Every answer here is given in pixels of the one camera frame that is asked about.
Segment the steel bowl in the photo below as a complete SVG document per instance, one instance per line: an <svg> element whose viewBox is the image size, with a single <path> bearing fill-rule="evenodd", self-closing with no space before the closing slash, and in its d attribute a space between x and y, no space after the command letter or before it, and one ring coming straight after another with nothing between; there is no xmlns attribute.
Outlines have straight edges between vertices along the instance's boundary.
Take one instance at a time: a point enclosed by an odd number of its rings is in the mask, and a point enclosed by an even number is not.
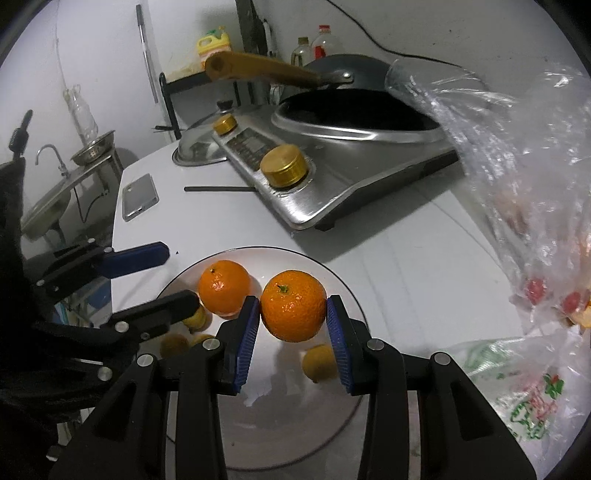
<svg viewBox="0 0 591 480"><path fill-rule="evenodd" d="M110 130L100 135L87 146L75 153L71 157L71 161L77 166L85 166L95 162L113 148L114 137L114 130Z"/></svg>

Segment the printed flat plastic bag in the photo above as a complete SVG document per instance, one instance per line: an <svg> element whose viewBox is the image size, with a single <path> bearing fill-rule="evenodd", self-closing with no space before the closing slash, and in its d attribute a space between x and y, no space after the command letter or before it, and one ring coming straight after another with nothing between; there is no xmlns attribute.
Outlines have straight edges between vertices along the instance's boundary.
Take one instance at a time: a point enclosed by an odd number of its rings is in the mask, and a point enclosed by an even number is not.
<svg viewBox="0 0 591 480"><path fill-rule="evenodd" d="M564 458L590 414L590 332L455 345L462 367L517 440L539 479Z"/></svg>

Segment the clear crumpled plastic bag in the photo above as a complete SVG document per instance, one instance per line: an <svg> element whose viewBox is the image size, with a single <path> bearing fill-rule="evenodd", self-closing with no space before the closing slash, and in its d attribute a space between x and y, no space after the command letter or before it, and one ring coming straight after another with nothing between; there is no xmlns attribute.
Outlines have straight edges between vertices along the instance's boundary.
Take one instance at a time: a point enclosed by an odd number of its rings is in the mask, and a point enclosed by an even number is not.
<svg viewBox="0 0 591 480"><path fill-rule="evenodd" d="M589 328L589 77L552 64L515 97L458 67L401 59L385 87L434 120L456 150L531 324Z"/></svg>

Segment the black umbrella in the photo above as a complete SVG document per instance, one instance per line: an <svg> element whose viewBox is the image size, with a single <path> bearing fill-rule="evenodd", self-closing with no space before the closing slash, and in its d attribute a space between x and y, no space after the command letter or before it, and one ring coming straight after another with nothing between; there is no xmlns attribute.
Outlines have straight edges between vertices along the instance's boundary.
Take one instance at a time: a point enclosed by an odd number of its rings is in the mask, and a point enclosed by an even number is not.
<svg viewBox="0 0 591 480"><path fill-rule="evenodd" d="M266 56L270 58L277 57L276 41L274 41L273 30L270 23L266 19L260 21L263 28L264 48L266 48Z"/></svg>

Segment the small yellow lime fruit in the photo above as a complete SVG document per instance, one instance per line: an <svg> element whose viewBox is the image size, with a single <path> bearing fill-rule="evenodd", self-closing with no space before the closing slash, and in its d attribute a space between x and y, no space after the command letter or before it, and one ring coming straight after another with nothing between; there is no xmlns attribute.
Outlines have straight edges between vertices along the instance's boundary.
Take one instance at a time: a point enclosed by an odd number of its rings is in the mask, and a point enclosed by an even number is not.
<svg viewBox="0 0 591 480"><path fill-rule="evenodd" d="M202 342L204 342L205 340L208 339L213 339L214 336L211 334L206 334L206 333L199 333L197 335L194 335L191 339L190 339L190 346L196 346L196 345L200 345Z"/></svg>
<svg viewBox="0 0 591 480"><path fill-rule="evenodd" d="M193 315L185 318L182 321L183 325L190 330L190 332L200 331L204 329L207 323L207 313L202 305L200 305Z"/></svg>
<svg viewBox="0 0 591 480"><path fill-rule="evenodd" d="M186 337L178 333L166 334L159 344L159 355L161 359L170 359L185 354L190 349Z"/></svg>
<svg viewBox="0 0 591 480"><path fill-rule="evenodd" d="M329 381L339 375L334 352L327 344L308 349L301 361L301 368L304 375L314 383Z"/></svg>

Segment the steel sink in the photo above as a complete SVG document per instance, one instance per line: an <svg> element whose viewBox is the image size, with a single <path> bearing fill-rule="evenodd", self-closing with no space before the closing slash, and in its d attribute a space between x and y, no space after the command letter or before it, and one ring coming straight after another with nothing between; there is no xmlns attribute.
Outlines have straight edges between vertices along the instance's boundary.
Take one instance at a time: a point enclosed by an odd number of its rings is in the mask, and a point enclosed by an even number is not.
<svg viewBox="0 0 591 480"><path fill-rule="evenodd" d="M115 148L86 166L69 172L56 186L52 187L21 220L22 235L30 241L44 236L49 230L60 230L59 220L65 213L71 200L71 193L83 181L96 176L102 189L109 192L109 185L103 168L109 167L117 180L121 179L122 165Z"/></svg>

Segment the black chopstick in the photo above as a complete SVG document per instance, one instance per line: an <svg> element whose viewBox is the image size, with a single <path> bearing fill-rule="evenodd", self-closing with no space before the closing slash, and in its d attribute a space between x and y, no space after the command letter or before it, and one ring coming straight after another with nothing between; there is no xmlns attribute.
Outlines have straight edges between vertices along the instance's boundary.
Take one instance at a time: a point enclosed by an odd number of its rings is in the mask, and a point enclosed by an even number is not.
<svg viewBox="0 0 591 480"><path fill-rule="evenodd" d="M256 192L256 189L248 186L185 186L183 187L184 192L187 193L205 193L205 192Z"/></svg>

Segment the silver smartphone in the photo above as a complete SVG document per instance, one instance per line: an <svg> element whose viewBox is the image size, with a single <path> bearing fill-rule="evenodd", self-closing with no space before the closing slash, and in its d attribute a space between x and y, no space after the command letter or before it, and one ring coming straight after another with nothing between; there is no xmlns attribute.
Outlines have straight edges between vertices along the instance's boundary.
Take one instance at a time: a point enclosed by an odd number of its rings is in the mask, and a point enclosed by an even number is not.
<svg viewBox="0 0 591 480"><path fill-rule="evenodd" d="M122 218L129 222L159 202L159 197L150 174L145 174L129 183L122 190Z"/></svg>

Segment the white round plate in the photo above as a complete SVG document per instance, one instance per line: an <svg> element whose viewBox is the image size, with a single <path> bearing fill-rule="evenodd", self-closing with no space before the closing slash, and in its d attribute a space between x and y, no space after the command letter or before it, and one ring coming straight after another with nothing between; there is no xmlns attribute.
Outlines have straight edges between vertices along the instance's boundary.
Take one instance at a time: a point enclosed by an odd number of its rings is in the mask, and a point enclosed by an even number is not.
<svg viewBox="0 0 591 480"><path fill-rule="evenodd" d="M162 296L197 289L205 268L218 260L245 267L252 293L259 296L276 274L298 270L314 276L329 295L338 295L349 316L365 315L353 292L328 267L304 254L276 247L243 247L220 252L187 267L170 280ZM307 342L287 343L259 326L249 376L236 396L219 396L221 436L226 466L235 471L263 471L303 460L325 447L352 419L360 398L349 395L338 379L320 383L304 375L304 353L329 343L321 329Z"/></svg>

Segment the silver induction cooker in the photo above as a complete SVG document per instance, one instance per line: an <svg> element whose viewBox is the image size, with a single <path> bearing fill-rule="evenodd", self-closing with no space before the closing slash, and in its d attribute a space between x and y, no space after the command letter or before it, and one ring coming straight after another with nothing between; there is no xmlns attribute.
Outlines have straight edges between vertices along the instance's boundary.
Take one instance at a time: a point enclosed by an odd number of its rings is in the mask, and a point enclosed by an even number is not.
<svg viewBox="0 0 591 480"><path fill-rule="evenodd" d="M442 128L384 90L319 90L236 109L212 138L294 230L335 219L457 160Z"/></svg>

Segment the large orange mandarin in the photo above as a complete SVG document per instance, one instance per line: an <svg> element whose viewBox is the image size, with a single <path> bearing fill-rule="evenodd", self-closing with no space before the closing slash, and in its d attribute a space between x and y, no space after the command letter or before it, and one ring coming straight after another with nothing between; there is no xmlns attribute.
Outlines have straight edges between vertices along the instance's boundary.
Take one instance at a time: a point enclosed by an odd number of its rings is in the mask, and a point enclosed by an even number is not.
<svg viewBox="0 0 591 480"><path fill-rule="evenodd" d="M301 343L321 330L327 316L327 293L311 274L287 270L267 282L260 306L271 335L283 342Z"/></svg>

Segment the dark oil bottle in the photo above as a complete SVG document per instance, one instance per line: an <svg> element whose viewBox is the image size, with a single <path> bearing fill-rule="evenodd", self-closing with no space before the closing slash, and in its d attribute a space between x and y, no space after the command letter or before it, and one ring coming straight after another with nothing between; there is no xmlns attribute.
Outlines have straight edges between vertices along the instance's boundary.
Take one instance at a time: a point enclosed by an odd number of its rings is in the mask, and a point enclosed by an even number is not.
<svg viewBox="0 0 591 480"><path fill-rule="evenodd" d="M311 63L311 61L312 52L310 40L308 40L308 37L298 37L297 48L295 48L290 54L290 64L297 67L304 67L305 65L308 65L308 63Z"/></svg>

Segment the yellow detergent bottle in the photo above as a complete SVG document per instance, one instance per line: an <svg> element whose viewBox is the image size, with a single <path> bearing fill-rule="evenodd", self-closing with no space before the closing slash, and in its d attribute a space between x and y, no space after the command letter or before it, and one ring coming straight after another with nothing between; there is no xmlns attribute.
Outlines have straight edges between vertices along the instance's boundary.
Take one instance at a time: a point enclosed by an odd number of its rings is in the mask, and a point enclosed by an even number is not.
<svg viewBox="0 0 591 480"><path fill-rule="evenodd" d="M201 69L205 69L206 60L213 54L231 50L230 37L223 26L208 31L197 40L197 55Z"/></svg>

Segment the clear glass bottle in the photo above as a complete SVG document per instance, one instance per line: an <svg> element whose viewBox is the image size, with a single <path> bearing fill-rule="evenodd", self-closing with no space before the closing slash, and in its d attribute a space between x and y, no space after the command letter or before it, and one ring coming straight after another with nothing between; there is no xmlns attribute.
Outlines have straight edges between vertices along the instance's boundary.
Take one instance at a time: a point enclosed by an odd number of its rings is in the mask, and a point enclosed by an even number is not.
<svg viewBox="0 0 591 480"><path fill-rule="evenodd" d="M82 144L89 145L98 137L98 126L89 105L81 95L81 87L76 84L65 89L63 97Z"/></svg>

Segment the red cap sauce bottle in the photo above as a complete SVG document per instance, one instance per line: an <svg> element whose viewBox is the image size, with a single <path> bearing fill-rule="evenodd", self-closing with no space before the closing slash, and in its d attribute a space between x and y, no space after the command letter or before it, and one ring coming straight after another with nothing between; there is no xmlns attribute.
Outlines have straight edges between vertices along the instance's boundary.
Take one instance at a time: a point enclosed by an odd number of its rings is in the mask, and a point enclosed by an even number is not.
<svg viewBox="0 0 591 480"><path fill-rule="evenodd" d="M344 53L344 47L338 37L332 34L327 24L318 26L318 36L311 43L311 53L315 60Z"/></svg>

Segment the black metal rack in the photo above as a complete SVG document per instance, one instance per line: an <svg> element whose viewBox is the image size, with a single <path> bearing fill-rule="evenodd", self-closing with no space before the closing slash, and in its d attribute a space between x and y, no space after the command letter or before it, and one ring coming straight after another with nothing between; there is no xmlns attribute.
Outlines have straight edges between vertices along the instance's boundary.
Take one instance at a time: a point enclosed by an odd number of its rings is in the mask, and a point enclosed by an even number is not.
<svg viewBox="0 0 591 480"><path fill-rule="evenodd" d="M161 72L158 84L167 125L155 129L169 131L175 140L181 138L187 125L200 124L216 113L242 105L238 82L214 85L204 72L172 81Z"/></svg>

